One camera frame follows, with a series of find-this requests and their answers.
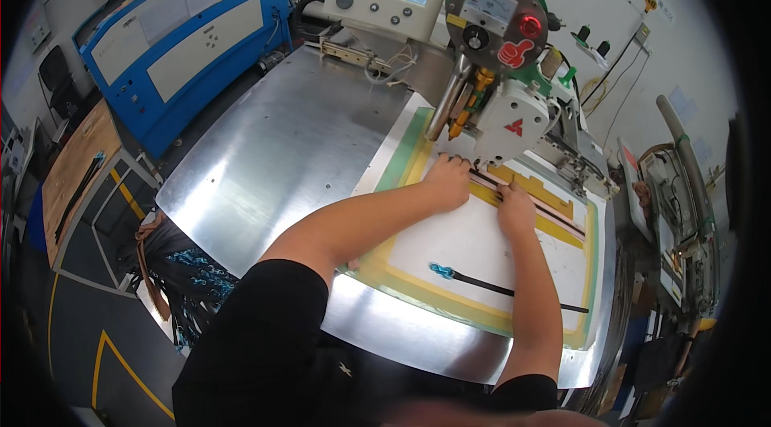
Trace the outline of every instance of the white wall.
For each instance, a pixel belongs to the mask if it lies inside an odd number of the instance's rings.
[[[3,102],[19,128],[31,126],[37,116],[41,118],[49,133],[53,133],[56,129],[46,108],[37,76],[40,63],[53,46],[61,46],[75,86],[81,95],[84,96],[91,91],[94,86],[93,80],[84,70],[83,62],[71,38],[82,22],[106,1],[35,0],[31,8],[43,5],[51,34],[45,44],[38,47],[34,54],[30,52],[25,41],[17,39],[2,78]],[[48,90],[45,90],[45,97],[50,97]]]
[[[631,0],[637,8],[644,8],[643,0]],[[699,138],[709,146],[712,155],[702,162],[702,172],[708,167],[723,164],[728,138],[728,119],[737,109],[737,97],[725,47],[715,23],[709,16],[703,0],[666,0],[675,12],[675,22],[664,22],[659,13],[650,13],[645,22],[651,29],[649,46],[653,50],[640,80],[634,86],[610,137],[606,155],[612,157],[618,147],[617,136],[622,136],[633,153],[640,155],[650,146],[672,142],[671,134],[655,105],[659,94],[669,95],[676,85],[693,98],[699,113],[685,124],[692,141]],[[620,54],[624,44],[638,27],[640,13],[628,0],[546,0],[550,11],[567,24],[567,29],[552,33],[549,41],[564,52],[578,69],[577,80],[583,86],[602,71],[575,46],[570,31],[577,32],[583,24],[592,26],[590,43],[597,46],[603,39],[612,47],[608,58]],[[618,75],[631,63],[638,47],[633,43],[622,61],[608,78],[613,84]],[[637,76],[645,53],[622,77],[613,92],[589,118],[591,132],[604,143],[613,116]]]

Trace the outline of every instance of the metal frame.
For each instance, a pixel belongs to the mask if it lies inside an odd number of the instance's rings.
[[[94,215],[94,218],[90,225],[91,232],[93,233],[93,236],[94,236],[94,240],[96,240],[96,246],[97,248],[99,248],[100,254],[102,256],[102,262],[104,263],[105,268],[107,268],[107,273],[110,275],[110,278],[112,279],[112,283],[115,285],[114,288],[110,288],[108,286],[97,284],[92,280],[88,280],[79,275],[76,275],[67,270],[64,270],[63,268],[61,268],[61,265],[64,260],[64,255],[67,251],[67,247],[69,246],[69,241],[72,238],[72,232],[75,230],[74,225],[77,225],[81,221],[81,219],[83,218],[83,214],[86,212],[86,209],[91,205],[91,201],[96,195],[96,192],[99,190],[99,185],[101,185],[102,182],[107,179],[107,176],[110,175],[110,171],[121,160],[123,160],[123,162],[126,163],[126,166],[127,166],[126,172],[116,182],[115,186],[112,187],[112,190],[110,190],[110,193],[107,195],[107,198],[105,198],[105,200],[100,205],[100,209],[96,211],[96,215]],[[102,166],[102,169],[99,171],[99,174],[96,175],[96,179],[94,180],[94,183],[92,184],[91,188],[89,188],[88,191],[84,192],[83,201],[80,202],[78,209],[75,210],[75,212],[72,214],[72,220],[69,222],[69,228],[67,228],[64,234],[64,238],[62,239],[62,244],[59,247],[59,252],[56,254],[54,266],[52,267],[52,270],[54,272],[61,273],[65,277],[74,281],[78,281],[79,283],[83,283],[84,285],[88,285],[92,287],[96,287],[96,285],[99,285],[99,288],[104,291],[110,291],[112,293],[117,293],[119,295],[124,295],[124,296],[129,295],[131,297],[136,297],[135,295],[127,294],[125,292],[126,287],[128,286],[128,282],[126,281],[126,278],[123,278],[122,281],[118,283],[118,279],[116,278],[115,273],[112,271],[110,262],[107,260],[107,256],[104,253],[104,247],[102,246],[102,242],[99,240],[99,235],[96,234],[95,225],[96,225],[96,221],[99,219],[100,215],[102,214],[102,211],[107,206],[107,203],[112,198],[112,195],[115,194],[118,188],[120,188],[120,185],[123,184],[123,181],[126,179],[126,177],[129,175],[131,171],[135,172],[151,188],[154,188],[155,190],[160,189],[162,178],[160,178],[159,173],[155,173],[155,176],[151,175],[147,170],[145,170],[142,167],[142,165],[140,164],[140,160],[144,160],[144,162],[147,164],[150,170],[153,170],[155,168],[155,166],[147,159],[147,155],[144,152],[141,152],[139,156],[134,158],[123,147],[121,147],[121,149],[115,154],[115,156],[110,158],[110,161],[108,161],[107,163],[105,163],[104,166]]]

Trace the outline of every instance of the automatic sewing machine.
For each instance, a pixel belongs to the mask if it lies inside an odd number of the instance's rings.
[[[324,13],[341,17],[359,47],[333,38],[321,41],[323,53],[364,66],[373,84],[406,82],[436,107],[428,140],[447,126],[449,139],[476,139],[477,169],[531,150],[578,196],[618,192],[587,131],[575,68],[548,44],[561,25],[545,0],[325,0]],[[442,49],[444,27],[451,45]],[[442,54],[454,60],[444,74]]]

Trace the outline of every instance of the black shirt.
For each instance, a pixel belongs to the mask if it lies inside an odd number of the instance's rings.
[[[337,417],[334,425],[356,425],[355,363],[318,345],[327,299],[324,280],[303,264],[266,260],[251,268],[174,384],[177,424],[328,425]],[[461,400],[496,412],[555,409],[557,385],[524,375]]]

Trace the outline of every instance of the aluminum work surface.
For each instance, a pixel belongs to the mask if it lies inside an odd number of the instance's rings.
[[[410,92],[371,87],[361,68],[302,47],[249,89],[190,150],[157,204],[241,277],[305,215],[350,196]],[[612,204],[595,343],[563,350],[559,388],[590,385],[614,287]],[[494,384],[511,340],[439,317],[337,275],[322,329],[376,355],[469,382]]]

